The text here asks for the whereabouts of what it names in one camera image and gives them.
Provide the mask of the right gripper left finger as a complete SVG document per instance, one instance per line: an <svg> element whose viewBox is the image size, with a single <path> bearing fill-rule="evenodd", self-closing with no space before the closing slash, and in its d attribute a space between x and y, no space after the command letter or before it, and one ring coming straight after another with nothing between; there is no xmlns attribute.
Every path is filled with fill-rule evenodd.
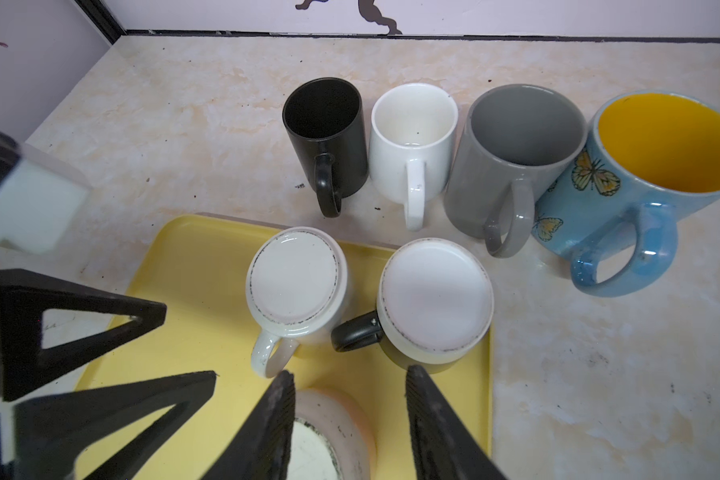
<svg viewBox="0 0 720 480"><path fill-rule="evenodd" d="M294 376L281 371L203 479L286 479L295 400Z"/></svg>

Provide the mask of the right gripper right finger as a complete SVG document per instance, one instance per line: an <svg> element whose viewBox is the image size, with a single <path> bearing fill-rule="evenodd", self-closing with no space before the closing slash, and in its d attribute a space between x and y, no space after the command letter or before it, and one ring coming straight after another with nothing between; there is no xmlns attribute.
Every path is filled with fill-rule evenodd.
<svg viewBox="0 0 720 480"><path fill-rule="evenodd" d="M407 369L407 411L416 476L419 479L502 479L427 371Z"/></svg>

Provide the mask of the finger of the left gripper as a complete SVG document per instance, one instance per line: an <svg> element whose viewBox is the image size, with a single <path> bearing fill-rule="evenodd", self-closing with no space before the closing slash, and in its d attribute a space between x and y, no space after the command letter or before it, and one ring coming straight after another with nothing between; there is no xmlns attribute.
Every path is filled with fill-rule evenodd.
<svg viewBox="0 0 720 480"><path fill-rule="evenodd" d="M199 371L20 402L13 407L15 457L0 461L0 479L73 479L75 461L87 447L166 409L88 475L132 479L212 397L216 378L213 371Z"/></svg>
<svg viewBox="0 0 720 480"><path fill-rule="evenodd" d="M0 399L18 400L162 326L165 304L0 270Z"/></svg>

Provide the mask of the orange speckled mug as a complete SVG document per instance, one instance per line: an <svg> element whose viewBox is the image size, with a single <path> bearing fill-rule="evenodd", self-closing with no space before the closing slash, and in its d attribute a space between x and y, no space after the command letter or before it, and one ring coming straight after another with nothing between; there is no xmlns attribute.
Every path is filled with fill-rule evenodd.
<svg viewBox="0 0 720 480"><path fill-rule="evenodd" d="M367 415L335 389L296 392L288 479L373 479L377 453Z"/></svg>

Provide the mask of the black and white mug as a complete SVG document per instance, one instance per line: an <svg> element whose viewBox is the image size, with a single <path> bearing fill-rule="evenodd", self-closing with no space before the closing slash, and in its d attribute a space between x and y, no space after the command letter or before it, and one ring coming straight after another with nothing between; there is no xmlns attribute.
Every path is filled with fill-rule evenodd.
<svg viewBox="0 0 720 480"><path fill-rule="evenodd" d="M394 252L375 309L335 327L331 343L337 352L380 344L401 368L438 373L478 345L493 312L492 283L477 258L454 242L422 238Z"/></svg>

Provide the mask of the blue butterfly mug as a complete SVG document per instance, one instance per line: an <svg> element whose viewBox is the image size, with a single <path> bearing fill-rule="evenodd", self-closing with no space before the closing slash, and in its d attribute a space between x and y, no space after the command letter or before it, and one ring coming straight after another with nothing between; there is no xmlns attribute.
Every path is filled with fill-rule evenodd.
<svg viewBox="0 0 720 480"><path fill-rule="evenodd" d="M536 203L532 234L598 297L641 290L671 266L680 220L720 199L720 113L678 93L615 97L584 149Z"/></svg>

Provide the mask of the grey mug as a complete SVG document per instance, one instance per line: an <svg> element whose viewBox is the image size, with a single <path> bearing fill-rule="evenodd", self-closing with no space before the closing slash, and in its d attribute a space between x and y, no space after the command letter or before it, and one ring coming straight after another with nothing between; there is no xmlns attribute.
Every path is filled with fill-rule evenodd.
<svg viewBox="0 0 720 480"><path fill-rule="evenodd" d="M490 89L470 107L444 196L450 222L496 258L530 237L535 203L579 154L587 121L566 96L536 85Z"/></svg>

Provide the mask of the white ribbed mug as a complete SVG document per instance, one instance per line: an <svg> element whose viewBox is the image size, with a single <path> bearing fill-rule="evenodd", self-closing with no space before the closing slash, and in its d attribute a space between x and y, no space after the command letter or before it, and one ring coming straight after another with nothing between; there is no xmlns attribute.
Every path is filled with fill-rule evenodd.
<svg viewBox="0 0 720 480"><path fill-rule="evenodd" d="M455 148L458 106L426 83L394 87L371 112L370 176L376 190L404 209L406 228L423 228L426 203L445 188Z"/></svg>

